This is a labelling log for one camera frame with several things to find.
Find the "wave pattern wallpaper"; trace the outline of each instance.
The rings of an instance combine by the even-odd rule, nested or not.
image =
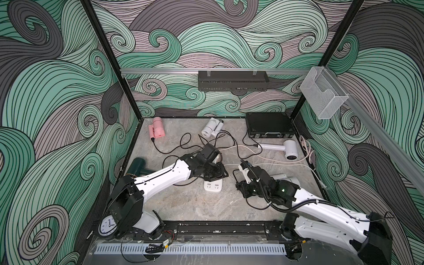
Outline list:
[[[423,11],[424,3],[408,0],[362,8],[329,67],[424,171]],[[296,125],[315,150],[313,163],[330,199],[394,213],[388,220],[392,264],[422,264],[424,198],[349,106],[317,120],[306,103]]]
[[[79,0],[0,2],[1,264],[75,264],[137,126]]]
[[[310,68],[351,1],[93,0],[121,67]],[[144,116],[291,113],[304,76],[266,92],[200,92],[196,75],[127,75]]]

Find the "clock face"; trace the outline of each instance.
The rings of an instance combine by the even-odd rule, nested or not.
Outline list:
[[[101,236],[108,236],[115,232],[116,224],[115,220],[113,220],[112,215],[106,216],[102,222],[99,224],[99,234]]]

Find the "pink hair dryer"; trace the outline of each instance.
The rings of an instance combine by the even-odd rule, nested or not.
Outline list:
[[[160,117],[153,118],[153,124],[149,125],[149,135],[152,141],[155,138],[165,136],[165,130],[163,129],[163,123]]]

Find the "power outlet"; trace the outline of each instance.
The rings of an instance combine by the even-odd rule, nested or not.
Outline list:
[[[220,193],[222,190],[222,179],[211,182],[205,181],[203,184],[203,188],[205,188],[205,191],[207,192]]]

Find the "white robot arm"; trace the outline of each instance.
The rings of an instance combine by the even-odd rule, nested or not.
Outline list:
[[[228,174],[222,163],[213,163],[219,151],[206,145],[196,156],[185,155],[177,162],[147,176],[122,177],[109,199],[109,210],[121,232],[132,227],[142,229],[155,238],[162,231],[157,213],[142,211],[144,201],[172,184],[192,176],[207,181],[221,179]],[[282,223],[282,235],[288,240],[316,239],[347,249],[368,264],[389,264],[392,237],[381,215],[366,215],[337,206],[299,187],[292,179],[274,180],[265,170],[243,161],[246,180],[236,184],[243,197],[258,195],[280,212],[286,213]],[[298,214],[307,213],[321,221],[314,221]]]

